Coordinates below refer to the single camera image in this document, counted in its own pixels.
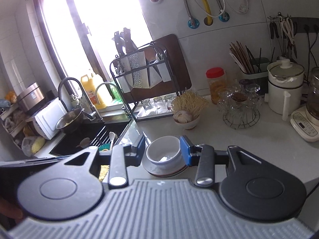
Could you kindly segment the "person left hand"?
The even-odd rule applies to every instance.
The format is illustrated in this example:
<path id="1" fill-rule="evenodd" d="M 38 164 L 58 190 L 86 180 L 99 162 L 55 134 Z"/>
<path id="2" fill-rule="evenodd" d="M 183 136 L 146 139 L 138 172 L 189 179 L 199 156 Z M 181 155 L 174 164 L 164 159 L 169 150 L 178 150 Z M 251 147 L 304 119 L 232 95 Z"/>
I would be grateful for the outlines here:
<path id="1" fill-rule="evenodd" d="M 20 223 L 24 219 L 22 210 L 15 204 L 12 204 L 5 200 L 3 197 L 1 197 L 0 199 L 0 213 L 1 216 L 11 218 L 16 223 Z"/>

